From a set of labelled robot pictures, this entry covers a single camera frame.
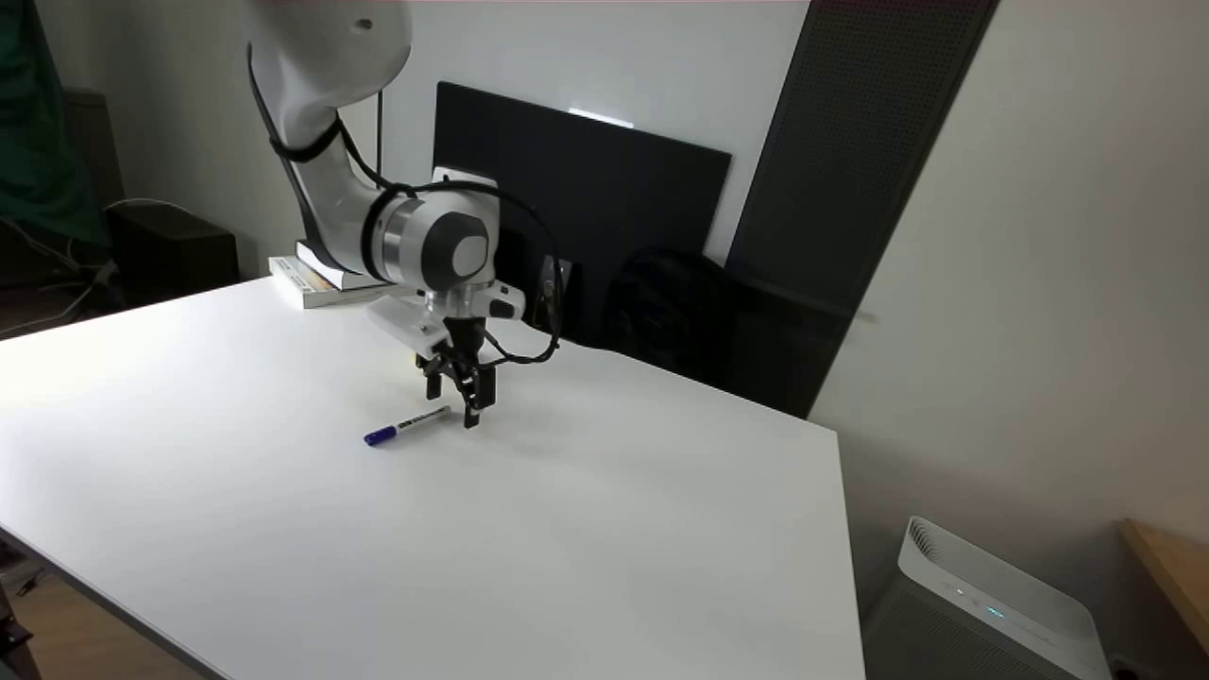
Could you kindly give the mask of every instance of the black monitor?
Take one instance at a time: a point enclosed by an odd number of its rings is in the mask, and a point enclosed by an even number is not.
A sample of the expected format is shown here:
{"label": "black monitor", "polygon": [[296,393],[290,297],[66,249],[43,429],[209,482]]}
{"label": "black monitor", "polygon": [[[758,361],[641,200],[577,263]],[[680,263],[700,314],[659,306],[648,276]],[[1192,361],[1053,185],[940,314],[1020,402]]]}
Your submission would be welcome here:
{"label": "black monitor", "polygon": [[[576,263],[563,327],[592,341],[608,283],[636,254],[704,254],[729,155],[438,84],[436,166],[489,172],[554,228]],[[503,209],[498,276],[535,290],[540,263],[540,232]]]}

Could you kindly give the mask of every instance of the pen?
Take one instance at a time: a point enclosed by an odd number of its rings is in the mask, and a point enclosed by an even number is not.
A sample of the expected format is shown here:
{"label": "pen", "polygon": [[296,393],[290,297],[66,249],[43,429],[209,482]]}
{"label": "pen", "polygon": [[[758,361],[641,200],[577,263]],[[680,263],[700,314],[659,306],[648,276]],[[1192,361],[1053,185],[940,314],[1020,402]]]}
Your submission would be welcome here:
{"label": "pen", "polygon": [[449,416],[449,407],[436,407],[436,413],[426,413],[426,416],[417,416],[417,418],[403,418],[403,422],[369,429],[369,436],[368,436],[368,447],[384,447],[384,443],[393,443],[396,436],[403,436],[403,429],[412,429],[412,426],[423,426],[423,422],[430,422],[430,418],[442,418],[442,416]]}

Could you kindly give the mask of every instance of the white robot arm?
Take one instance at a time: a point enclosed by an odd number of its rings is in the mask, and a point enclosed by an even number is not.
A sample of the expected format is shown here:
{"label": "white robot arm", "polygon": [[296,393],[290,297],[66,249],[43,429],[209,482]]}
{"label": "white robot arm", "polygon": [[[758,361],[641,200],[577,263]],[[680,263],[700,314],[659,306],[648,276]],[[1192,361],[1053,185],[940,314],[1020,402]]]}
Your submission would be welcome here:
{"label": "white robot arm", "polygon": [[307,246],[344,272],[408,295],[408,345],[438,398],[454,376],[464,422],[495,402],[480,368],[489,316],[518,316],[525,297],[495,283],[498,196],[489,183],[408,188],[359,161],[341,107],[384,91],[412,52],[403,0],[245,0],[248,79],[307,219]]}

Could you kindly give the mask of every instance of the trash bin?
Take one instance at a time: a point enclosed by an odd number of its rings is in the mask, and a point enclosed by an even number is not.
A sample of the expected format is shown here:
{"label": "trash bin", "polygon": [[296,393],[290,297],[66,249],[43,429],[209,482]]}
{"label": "trash bin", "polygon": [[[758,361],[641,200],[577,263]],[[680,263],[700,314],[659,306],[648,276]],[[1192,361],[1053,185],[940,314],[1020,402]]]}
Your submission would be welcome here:
{"label": "trash bin", "polygon": [[1085,606],[926,519],[908,521],[864,657],[868,680],[1111,680]]}

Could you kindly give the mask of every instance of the table leg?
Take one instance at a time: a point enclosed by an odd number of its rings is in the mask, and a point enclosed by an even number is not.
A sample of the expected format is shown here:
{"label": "table leg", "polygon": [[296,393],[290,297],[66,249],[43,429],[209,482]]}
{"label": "table leg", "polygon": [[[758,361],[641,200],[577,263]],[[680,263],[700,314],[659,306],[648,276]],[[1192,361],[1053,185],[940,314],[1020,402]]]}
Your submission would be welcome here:
{"label": "table leg", "polygon": [[15,611],[4,588],[0,588],[0,669],[15,674],[18,680],[43,680],[30,654],[30,632],[15,623]]}

